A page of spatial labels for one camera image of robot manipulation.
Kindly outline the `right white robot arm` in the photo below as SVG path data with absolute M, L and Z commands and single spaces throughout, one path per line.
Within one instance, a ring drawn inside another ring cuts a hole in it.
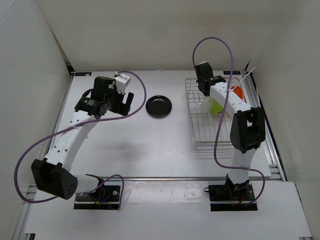
M 225 179 L 224 193 L 230 200 L 238 199 L 249 186 L 249 171 L 254 154 L 266 139 L 265 113 L 261 107 L 253 107 L 230 89 L 230 77 L 214 76 L 209 63 L 194 66 L 198 89 L 206 97 L 211 97 L 223 106 L 216 139 L 219 138 L 225 114 L 232 117 L 229 138 L 234 147 L 232 165 L 221 164 L 217 158 L 217 146 L 213 157 L 216 164 L 229 172 Z

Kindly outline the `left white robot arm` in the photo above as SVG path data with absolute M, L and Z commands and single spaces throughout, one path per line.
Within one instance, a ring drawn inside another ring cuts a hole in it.
M 42 160 L 35 159 L 31 171 L 38 190 L 68 200 L 76 192 L 79 181 L 71 174 L 73 161 L 97 120 L 111 111 L 127 116 L 133 101 L 126 94 L 130 77 L 117 74 L 113 78 L 98 76 L 92 89 L 87 90 L 74 107 L 70 130 L 61 134 Z

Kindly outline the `lime green plate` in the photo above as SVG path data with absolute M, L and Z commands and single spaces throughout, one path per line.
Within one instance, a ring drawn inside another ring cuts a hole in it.
M 212 114 L 219 114 L 223 111 L 223 107 L 213 98 L 206 99 L 207 110 Z

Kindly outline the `black plate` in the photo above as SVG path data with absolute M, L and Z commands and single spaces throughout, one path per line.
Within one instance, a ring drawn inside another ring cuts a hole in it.
M 147 113 L 156 119 L 162 119 L 168 116 L 172 107 L 171 100 L 163 95 L 154 95 L 150 97 L 145 104 Z

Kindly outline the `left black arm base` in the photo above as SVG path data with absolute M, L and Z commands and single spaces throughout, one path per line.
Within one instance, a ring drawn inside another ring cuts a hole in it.
M 94 193 L 76 194 L 74 210 L 118 210 L 122 187 L 104 185 Z

